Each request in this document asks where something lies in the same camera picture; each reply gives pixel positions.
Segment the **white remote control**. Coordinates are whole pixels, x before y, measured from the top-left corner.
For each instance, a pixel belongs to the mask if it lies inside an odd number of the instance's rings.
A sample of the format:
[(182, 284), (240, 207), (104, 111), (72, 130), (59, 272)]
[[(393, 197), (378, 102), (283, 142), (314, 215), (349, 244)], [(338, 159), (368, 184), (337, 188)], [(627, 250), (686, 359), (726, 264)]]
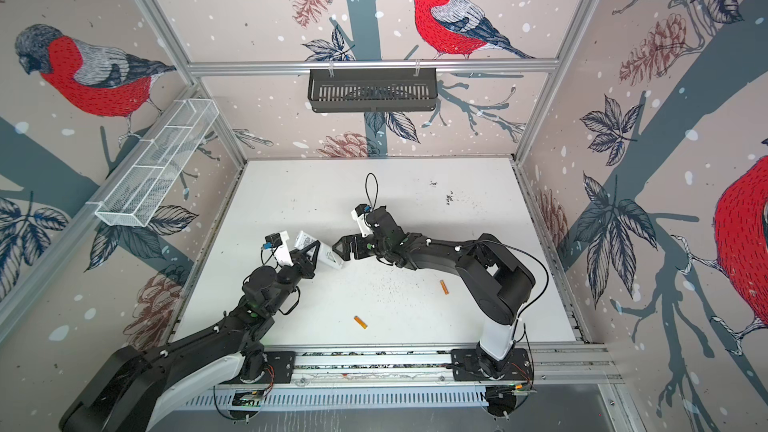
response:
[(295, 241), (295, 248), (299, 249), (310, 260), (320, 262), (336, 270), (343, 268), (343, 259), (329, 245), (305, 231), (299, 232)]

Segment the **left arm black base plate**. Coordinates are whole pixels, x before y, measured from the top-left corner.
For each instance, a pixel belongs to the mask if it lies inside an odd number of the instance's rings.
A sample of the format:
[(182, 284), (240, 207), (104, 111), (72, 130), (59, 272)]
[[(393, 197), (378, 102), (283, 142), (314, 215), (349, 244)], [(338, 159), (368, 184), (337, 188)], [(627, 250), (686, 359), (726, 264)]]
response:
[(296, 353), (293, 351), (266, 351), (245, 358), (238, 375), (245, 384), (288, 384), (291, 381)]

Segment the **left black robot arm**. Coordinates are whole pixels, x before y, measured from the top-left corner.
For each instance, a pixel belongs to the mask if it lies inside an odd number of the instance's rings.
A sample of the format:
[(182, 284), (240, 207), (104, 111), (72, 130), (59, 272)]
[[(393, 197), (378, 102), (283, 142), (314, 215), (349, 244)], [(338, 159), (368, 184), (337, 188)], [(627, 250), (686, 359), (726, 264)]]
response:
[(254, 382), (267, 365), (261, 342), (286, 299), (315, 275), (313, 241), (279, 268), (262, 265), (243, 282), (237, 306), (180, 340), (114, 352), (59, 421), (62, 431), (148, 431), (205, 390), (235, 377)]

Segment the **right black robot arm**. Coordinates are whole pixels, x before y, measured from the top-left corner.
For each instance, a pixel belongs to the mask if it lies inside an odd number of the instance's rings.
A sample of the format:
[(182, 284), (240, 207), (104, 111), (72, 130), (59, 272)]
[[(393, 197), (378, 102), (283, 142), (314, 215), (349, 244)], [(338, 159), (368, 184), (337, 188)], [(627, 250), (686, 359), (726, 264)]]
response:
[(459, 277), (485, 315), (475, 349), (471, 377), (493, 381), (531, 380), (531, 368), (514, 352), (518, 318), (529, 302), (536, 279), (495, 236), (447, 241), (404, 231), (384, 206), (359, 205), (352, 216), (360, 232), (341, 237), (332, 250), (345, 261), (374, 257), (408, 270), (435, 270)]

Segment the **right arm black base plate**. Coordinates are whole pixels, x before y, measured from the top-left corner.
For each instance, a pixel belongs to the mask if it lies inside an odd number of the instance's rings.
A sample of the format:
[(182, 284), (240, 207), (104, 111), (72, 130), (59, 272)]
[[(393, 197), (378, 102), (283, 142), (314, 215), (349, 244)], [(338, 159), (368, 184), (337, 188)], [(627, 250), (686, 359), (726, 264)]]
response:
[(450, 370), (457, 382), (518, 381), (533, 379), (533, 363), (528, 351), (512, 348), (502, 359), (495, 359), (479, 346), (474, 349), (453, 349)]

